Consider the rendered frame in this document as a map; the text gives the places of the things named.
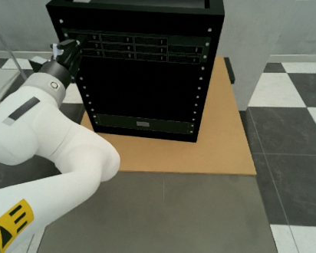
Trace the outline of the tan flat board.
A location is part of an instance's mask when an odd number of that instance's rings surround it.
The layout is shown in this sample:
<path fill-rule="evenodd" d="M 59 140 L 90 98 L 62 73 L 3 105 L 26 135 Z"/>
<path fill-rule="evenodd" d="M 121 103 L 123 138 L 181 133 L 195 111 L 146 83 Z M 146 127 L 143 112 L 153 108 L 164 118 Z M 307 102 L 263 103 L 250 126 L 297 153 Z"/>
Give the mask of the tan flat board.
<path fill-rule="evenodd" d="M 96 133 L 120 156 L 120 172 L 256 176 L 223 56 L 216 56 L 196 143 Z"/>

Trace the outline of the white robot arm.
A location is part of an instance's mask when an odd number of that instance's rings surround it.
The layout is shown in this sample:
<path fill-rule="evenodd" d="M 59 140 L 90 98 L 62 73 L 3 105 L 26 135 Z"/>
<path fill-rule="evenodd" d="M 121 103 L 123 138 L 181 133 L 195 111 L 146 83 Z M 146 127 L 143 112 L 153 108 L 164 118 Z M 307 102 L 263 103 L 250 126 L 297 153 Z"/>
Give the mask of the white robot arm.
<path fill-rule="evenodd" d="M 11 253 L 87 200 L 120 167 L 110 143 L 61 113 L 64 85 L 38 73 L 48 60 L 36 56 L 28 62 L 34 74 L 0 104 L 0 163 L 17 165 L 39 155 L 62 175 L 0 189 L 0 253 Z"/>

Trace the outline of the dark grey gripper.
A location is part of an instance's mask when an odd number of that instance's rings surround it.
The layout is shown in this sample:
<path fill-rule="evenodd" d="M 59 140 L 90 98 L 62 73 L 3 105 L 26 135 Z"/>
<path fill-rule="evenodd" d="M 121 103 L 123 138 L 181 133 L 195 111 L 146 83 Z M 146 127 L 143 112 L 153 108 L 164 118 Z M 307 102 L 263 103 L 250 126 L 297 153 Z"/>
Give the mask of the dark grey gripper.
<path fill-rule="evenodd" d="M 87 41 L 87 34 L 79 34 L 75 40 L 67 39 L 58 44 L 50 44 L 51 49 L 54 49 L 54 54 L 51 56 L 51 60 L 44 64 L 38 73 L 50 74 L 57 78 L 67 90 L 70 84 L 75 84 L 82 60 L 81 50 Z M 63 50 L 65 51 L 63 52 Z M 63 53 L 60 54 L 61 52 Z"/>

